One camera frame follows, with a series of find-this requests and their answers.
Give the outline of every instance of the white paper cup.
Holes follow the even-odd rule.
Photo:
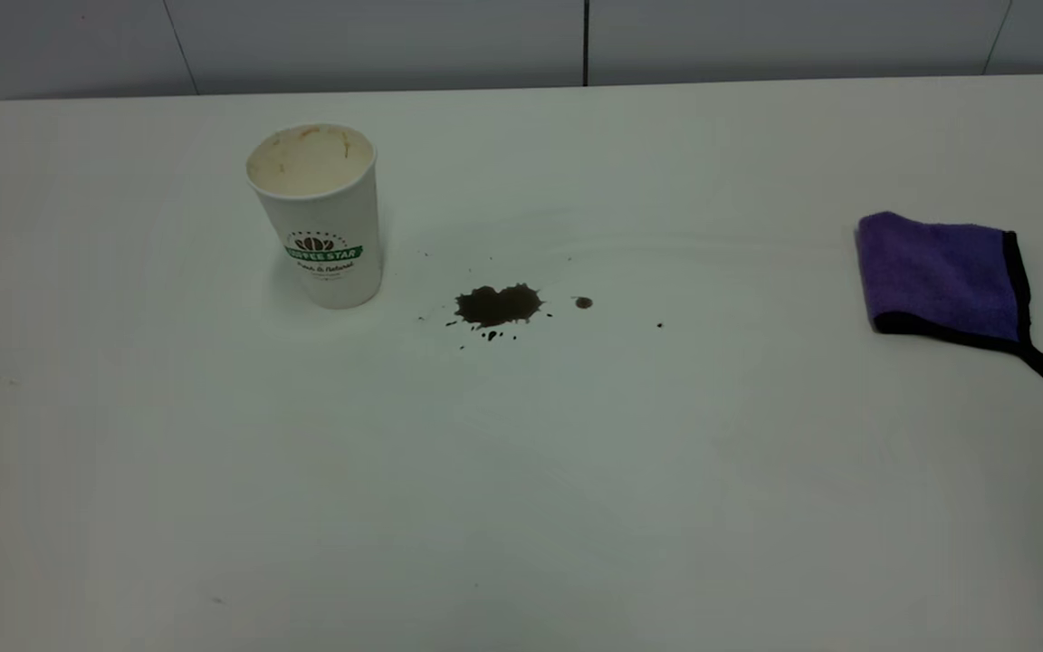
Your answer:
[[[247,161],[257,191],[308,297],[353,308],[381,288],[377,148],[340,124],[306,124],[265,138]]]

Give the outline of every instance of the white table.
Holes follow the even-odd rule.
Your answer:
[[[359,309],[244,183],[301,120]],[[1043,380],[869,329],[878,210],[1016,230],[1043,349],[1043,78],[0,103],[0,651],[1043,649]]]

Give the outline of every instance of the coffee spill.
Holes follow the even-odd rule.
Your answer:
[[[467,323],[476,323],[477,329],[488,329],[506,321],[529,321],[541,305],[537,290],[531,290],[529,285],[514,285],[501,292],[485,285],[456,298],[455,314]]]

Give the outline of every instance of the green label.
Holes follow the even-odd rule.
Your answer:
[[[289,256],[297,260],[311,260],[316,261],[326,261],[326,260],[353,260],[360,258],[360,253],[365,249],[364,247],[348,247],[347,249],[337,249],[336,251],[305,251],[300,249],[293,249],[292,247],[285,247],[289,251]]]

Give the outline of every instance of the purple cloth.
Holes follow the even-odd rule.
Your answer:
[[[860,220],[856,246],[876,331],[1011,353],[1043,377],[1017,234],[881,212]]]
[[[1019,342],[1003,231],[912,222],[894,212],[858,227],[868,316],[906,312],[968,334]]]

